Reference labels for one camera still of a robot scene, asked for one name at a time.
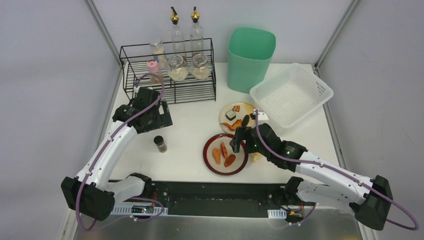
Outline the glass oil bottle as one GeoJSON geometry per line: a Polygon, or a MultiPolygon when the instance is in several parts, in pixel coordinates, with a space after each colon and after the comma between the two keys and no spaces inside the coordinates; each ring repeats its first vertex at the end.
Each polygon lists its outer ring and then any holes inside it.
{"type": "Polygon", "coordinates": [[[192,56],[194,57],[197,54],[202,54],[204,49],[203,42],[203,29],[199,23],[200,15],[197,12],[197,7],[193,7],[193,12],[191,14],[192,26],[190,29],[190,47],[192,51],[192,56]]]}
{"type": "Polygon", "coordinates": [[[182,56],[183,59],[186,61],[187,54],[186,54],[186,48],[185,48],[185,38],[180,26],[178,25],[180,17],[173,6],[171,6],[170,8],[171,8],[170,20],[172,22],[171,41],[172,41],[173,51],[175,53],[178,53],[178,55],[182,56]]]}

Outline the pink cap spice jar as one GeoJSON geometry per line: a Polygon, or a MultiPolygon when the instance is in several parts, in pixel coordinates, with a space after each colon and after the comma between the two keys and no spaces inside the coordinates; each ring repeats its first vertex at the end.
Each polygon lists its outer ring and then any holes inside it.
{"type": "Polygon", "coordinates": [[[153,84],[161,84],[164,77],[163,77],[159,63],[156,60],[151,59],[146,63],[146,66],[147,66],[148,72],[151,74],[149,76],[150,81],[153,84]]]}

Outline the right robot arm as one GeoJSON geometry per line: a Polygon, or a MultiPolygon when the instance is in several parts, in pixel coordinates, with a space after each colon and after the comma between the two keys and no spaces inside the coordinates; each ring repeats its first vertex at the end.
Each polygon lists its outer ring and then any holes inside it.
{"type": "Polygon", "coordinates": [[[315,184],[300,177],[291,177],[284,193],[303,202],[326,204],[338,208],[363,225],[384,229],[393,199],[389,181],[377,175],[361,176],[323,160],[306,147],[281,140],[271,126],[238,127],[229,142],[235,153],[244,143],[246,153],[259,153],[280,169],[309,176],[315,184]]]}

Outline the black cap spice jar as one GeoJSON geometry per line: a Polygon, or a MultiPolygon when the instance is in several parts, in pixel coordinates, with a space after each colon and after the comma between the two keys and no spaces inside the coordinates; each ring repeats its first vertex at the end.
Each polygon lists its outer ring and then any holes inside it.
{"type": "Polygon", "coordinates": [[[158,148],[158,151],[160,153],[165,153],[168,150],[168,147],[165,143],[164,138],[161,135],[157,135],[153,139],[154,144],[158,148]]]}

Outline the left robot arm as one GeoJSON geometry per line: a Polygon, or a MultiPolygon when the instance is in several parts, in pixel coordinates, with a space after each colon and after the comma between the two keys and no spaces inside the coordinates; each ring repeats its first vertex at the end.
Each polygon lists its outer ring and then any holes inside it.
{"type": "Polygon", "coordinates": [[[153,193],[150,177],[136,172],[116,182],[110,182],[110,177],[137,135],[172,126],[163,93],[163,89],[139,87],[135,98],[115,110],[110,128],[84,168],[75,177],[63,179],[61,190],[78,219],[86,215],[96,222],[103,221],[116,204],[137,197],[149,201],[153,193]]]}

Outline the red food piece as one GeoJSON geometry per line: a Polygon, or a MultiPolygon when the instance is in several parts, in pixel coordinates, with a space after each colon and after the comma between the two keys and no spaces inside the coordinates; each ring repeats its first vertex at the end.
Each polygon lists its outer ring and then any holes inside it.
{"type": "Polygon", "coordinates": [[[227,150],[224,142],[220,143],[220,150],[221,150],[223,157],[226,159],[228,157],[228,150],[227,150]]]}

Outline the glass rice jar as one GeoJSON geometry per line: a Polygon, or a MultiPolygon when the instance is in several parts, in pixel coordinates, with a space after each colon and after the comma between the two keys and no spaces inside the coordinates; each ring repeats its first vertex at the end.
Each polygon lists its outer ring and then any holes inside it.
{"type": "Polygon", "coordinates": [[[212,66],[205,54],[198,53],[193,56],[191,73],[198,80],[205,80],[211,76],[212,66]]]}
{"type": "Polygon", "coordinates": [[[181,55],[174,55],[168,60],[167,75],[174,81],[183,81],[189,74],[187,62],[181,55]]]}

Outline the silver lid bead jar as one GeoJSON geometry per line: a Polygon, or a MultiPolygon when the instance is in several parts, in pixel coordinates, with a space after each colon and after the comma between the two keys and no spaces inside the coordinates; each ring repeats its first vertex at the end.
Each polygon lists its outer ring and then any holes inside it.
{"type": "Polygon", "coordinates": [[[168,66],[168,61],[165,55],[165,48],[162,39],[159,37],[151,38],[148,44],[153,54],[153,58],[158,62],[159,67],[161,69],[165,69],[168,66]]]}

